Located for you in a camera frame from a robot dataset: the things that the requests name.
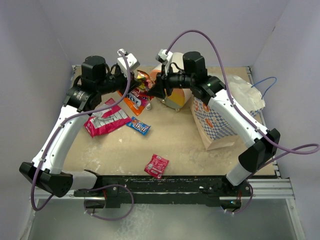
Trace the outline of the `orange Fox's candy bag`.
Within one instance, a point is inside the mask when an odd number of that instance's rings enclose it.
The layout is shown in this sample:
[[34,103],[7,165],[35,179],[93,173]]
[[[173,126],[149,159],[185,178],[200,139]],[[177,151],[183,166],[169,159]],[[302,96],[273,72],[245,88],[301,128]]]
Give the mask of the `orange Fox's candy bag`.
[[124,102],[136,116],[139,116],[153,99],[153,96],[148,96],[147,92],[154,85],[155,81],[152,80],[148,73],[142,70],[137,70],[135,80],[139,86],[128,92],[124,98]]

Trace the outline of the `blue m&m's packet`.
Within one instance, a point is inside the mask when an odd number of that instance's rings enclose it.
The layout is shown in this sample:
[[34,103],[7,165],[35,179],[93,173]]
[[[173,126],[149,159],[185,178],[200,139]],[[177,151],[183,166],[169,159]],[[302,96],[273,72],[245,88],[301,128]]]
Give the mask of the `blue m&m's packet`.
[[148,131],[150,130],[151,126],[147,125],[140,120],[138,120],[136,117],[132,117],[131,120],[126,124],[126,126],[134,129],[135,131],[139,132],[143,136],[145,136]]

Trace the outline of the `pink snack bag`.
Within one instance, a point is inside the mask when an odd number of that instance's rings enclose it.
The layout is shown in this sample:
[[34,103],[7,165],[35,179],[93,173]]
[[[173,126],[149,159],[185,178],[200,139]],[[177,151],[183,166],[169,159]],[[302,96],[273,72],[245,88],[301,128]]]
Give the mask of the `pink snack bag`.
[[106,110],[93,113],[84,123],[84,128],[93,138],[109,134],[131,121],[122,108],[115,105]]

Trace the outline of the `checkered paper bag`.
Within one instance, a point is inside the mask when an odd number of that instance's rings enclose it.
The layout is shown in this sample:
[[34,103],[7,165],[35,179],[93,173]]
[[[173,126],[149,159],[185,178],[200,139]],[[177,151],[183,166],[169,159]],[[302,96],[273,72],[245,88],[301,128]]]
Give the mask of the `checkered paper bag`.
[[257,130],[265,135],[268,131],[255,119],[266,105],[261,92],[237,75],[227,75],[226,79],[233,103],[222,90],[208,105],[194,98],[190,107],[207,151],[234,145],[236,136],[249,148],[254,139],[263,137]]

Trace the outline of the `small pink candy packet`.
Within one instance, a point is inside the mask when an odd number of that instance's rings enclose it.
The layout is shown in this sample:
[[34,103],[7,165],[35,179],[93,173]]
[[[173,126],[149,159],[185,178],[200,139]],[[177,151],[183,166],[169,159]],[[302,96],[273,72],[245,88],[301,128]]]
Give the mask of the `small pink candy packet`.
[[153,154],[150,162],[145,166],[144,171],[156,179],[161,179],[168,164],[169,160]]

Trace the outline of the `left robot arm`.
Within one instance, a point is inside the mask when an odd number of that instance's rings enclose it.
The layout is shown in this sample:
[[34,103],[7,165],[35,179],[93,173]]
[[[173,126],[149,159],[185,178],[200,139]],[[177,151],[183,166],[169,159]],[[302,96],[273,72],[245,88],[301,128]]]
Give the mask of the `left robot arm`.
[[23,162],[19,172],[31,183],[31,194],[40,188],[56,197],[65,196],[70,190],[85,189],[91,196],[103,191],[103,184],[96,173],[88,170],[64,172],[66,156],[81,128],[102,101],[102,95],[123,90],[128,93],[134,70],[140,65],[136,57],[118,51],[116,67],[111,74],[106,60],[97,55],[89,56],[81,64],[77,76],[67,91],[59,117],[39,153],[31,162]]

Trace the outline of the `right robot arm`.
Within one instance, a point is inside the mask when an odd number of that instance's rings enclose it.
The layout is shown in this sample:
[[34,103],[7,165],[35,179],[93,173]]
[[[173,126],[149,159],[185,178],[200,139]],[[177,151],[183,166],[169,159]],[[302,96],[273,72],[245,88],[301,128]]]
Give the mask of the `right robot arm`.
[[280,133],[269,130],[257,122],[237,101],[228,95],[226,85],[216,76],[208,74],[204,57],[197,51],[182,56],[183,69],[174,72],[171,67],[173,53],[160,50],[156,60],[161,63],[161,71],[156,74],[149,96],[165,99],[174,89],[190,89],[193,96],[214,110],[241,137],[247,149],[239,155],[238,164],[226,174],[222,190],[228,196],[240,190],[240,184],[255,173],[277,151]]

